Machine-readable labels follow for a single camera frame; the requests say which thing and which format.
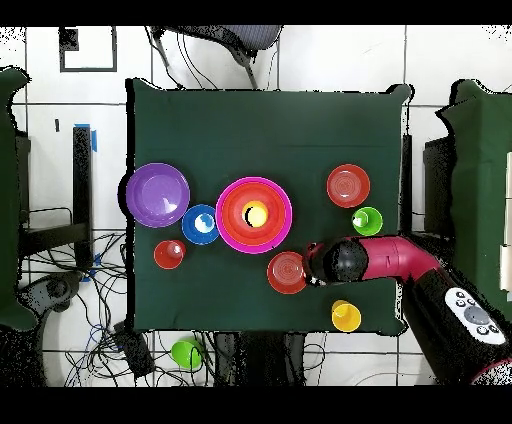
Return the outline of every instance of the plastic cup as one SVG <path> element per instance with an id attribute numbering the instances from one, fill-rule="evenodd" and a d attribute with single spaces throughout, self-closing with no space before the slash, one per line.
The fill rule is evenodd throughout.
<path id="1" fill-rule="evenodd" d="M 352 215 L 352 225 L 363 236 L 374 236 L 382 228 L 382 215 L 372 207 L 365 206 Z"/>
<path id="2" fill-rule="evenodd" d="M 357 165 L 340 165 L 327 178 L 327 194 L 334 204 L 342 208 L 359 206 L 369 192 L 368 174 Z"/>
<path id="3" fill-rule="evenodd" d="M 181 264 L 185 251 L 185 245 L 180 240 L 164 240 L 155 247 L 153 257 L 160 268 L 174 269 Z"/>
<path id="4" fill-rule="evenodd" d="M 361 312 L 346 300 L 337 300 L 332 305 L 332 323 L 345 333 L 355 331 L 361 325 Z"/>
<path id="5" fill-rule="evenodd" d="M 171 358 L 183 368 L 197 368 L 201 365 L 202 355 L 203 346 L 194 337 L 178 340 L 171 348 Z"/>
<path id="6" fill-rule="evenodd" d="M 281 252 L 267 267 L 267 279 L 274 290 L 282 294 L 295 294 L 306 287 L 302 256 L 296 252 Z"/>

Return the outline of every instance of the floor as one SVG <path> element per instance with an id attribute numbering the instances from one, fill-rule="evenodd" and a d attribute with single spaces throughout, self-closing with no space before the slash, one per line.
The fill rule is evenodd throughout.
<path id="1" fill-rule="evenodd" d="M 479 79 L 494 91 L 510 90 L 512 43 L 507 40 L 508 32 L 506 26 L 286 26 L 280 43 L 280 89 L 365 92 L 385 91 L 396 83 L 413 85 L 415 94 L 410 108 L 413 210 L 421 214 L 424 210 L 423 146 L 426 141 L 447 134 L 434 112 L 447 104 L 451 85 L 460 78 Z M 80 50 L 65 53 L 66 66 L 111 67 L 110 37 L 108 27 L 79 27 Z M 186 67 L 175 38 L 175 34 L 163 37 L 173 76 L 184 86 L 197 88 L 198 83 Z M 203 40 L 185 39 L 195 67 L 217 86 L 250 88 L 244 69 L 226 49 Z M 263 89 L 277 87 L 276 57 L 269 72 L 275 50 L 273 46 L 260 52 L 253 65 L 259 87 Z M 117 185 L 125 173 L 124 79 L 140 77 L 159 87 L 174 87 L 157 53 L 150 48 L 144 27 L 117 27 L 117 72 L 95 73 L 59 71 L 57 28 L 0 28 L 0 66 L 8 65 L 26 69 L 31 78 L 27 88 L 15 95 L 12 106 L 18 128 L 28 131 L 32 139 L 31 210 L 72 207 L 72 127 L 89 123 L 97 132 L 97 150 L 93 153 L 93 225 L 98 240 L 94 251 L 103 251 L 111 233 L 119 234 L 121 243 L 126 220 L 117 204 Z M 208 82 L 201 81 L 209 87 Z M 34 228 L 65 224 L 68 220 L 65 210 L 31 214 Z M 422 229 L 420 215 L 413 216 L 413 225 L 417 230 Z M 21 284 L 53 269 L 53 265 L 37 260 L 40 259 L 31 257 L 24 262 Z M 109 250 L 103 258 L 105 262 L 121 266 L 119 249 Z M 102 283 L 109 278 L 105 273 L 96 277 Z M 116 293 L 109 294 L 108 305 L 115 323 L 126 314 L 125 280 L 115 280 L 113 288 Z M 92 345 L 88 343 L 91 327 L 84 306 L 90 321 L 99 322 L 99 299 L 91 282 L 80 283 L 79 294 L 83 303 L 74 298 L 67 311 L 52 313 L 46 326 L 44 360 L 52 386 L 62 386 L 66 380 L 69 383 L 67 377 L 72 367 L 69 358 L 80 360 Z M 173 341 L 188 334 L 150 332 L 146 335 L 161 369 L 176 368 L 166 351 Z M 310 334 L 307 343 L 313 343 L 306 347 L 304 355 L 305 367 L 311 368 L 306 371 L 308 385 L 402 386 L 432 382 L 432 372 L 410 330 L 397 338 Z M 325 360 L 319 365 L 321 347 L 325 349 Z M 112 371 L 121 373 L 126 369 L 123 361 L 116 364 L 119 365 L 113 365 Z M 204 369 L 195 375 L 184 373 L 183 378 L 189 382 L 193 378 L 196 384 L 206 383 Z M 160 371 L 147 380 L 134 381 L 131 375 L 121 376 L 117 383 L 161 387 L 179 381 Z M 114 385 L 114 381 L 89 378 L 87 384 Z"/>

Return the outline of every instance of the purple bowl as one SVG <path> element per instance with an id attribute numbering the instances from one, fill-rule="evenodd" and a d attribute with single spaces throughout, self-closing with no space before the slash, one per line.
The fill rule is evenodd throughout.
<path id="1" fill-rule="evenodd" d="M 187 211 L 189 201 L 187 180 L 165 163 L 141 166 L 126 184 L 126 206 L 135 220 L 146 227 L 174 224 Z"/>

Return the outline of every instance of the lime green cup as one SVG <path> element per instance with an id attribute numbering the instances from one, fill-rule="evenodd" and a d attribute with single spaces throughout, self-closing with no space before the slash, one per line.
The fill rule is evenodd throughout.
<path id="1" fill-rule="evenodd" d="M 365 206 L 352 215 L 352 225 L 363 236 L 374 236 L 382 228 L 382 215 L 372 207 Z"/>
<path id="2" fill-rule="evenodd" d="M 196 368 L 201 365 L 203 346 L 194 337 L 178 340 L 172 345 L 171 358 L 180 367 Z"/>

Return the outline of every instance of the yellow cup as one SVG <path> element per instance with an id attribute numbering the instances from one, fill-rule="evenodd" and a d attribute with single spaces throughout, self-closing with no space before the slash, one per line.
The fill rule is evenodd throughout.
<path id="1" fill-rule="evenodd" d="M 355 331 L 361 325 L 361 312 L 346 300 L 337 300 L 332 305 L 332 323 L 345 333 Z"/>

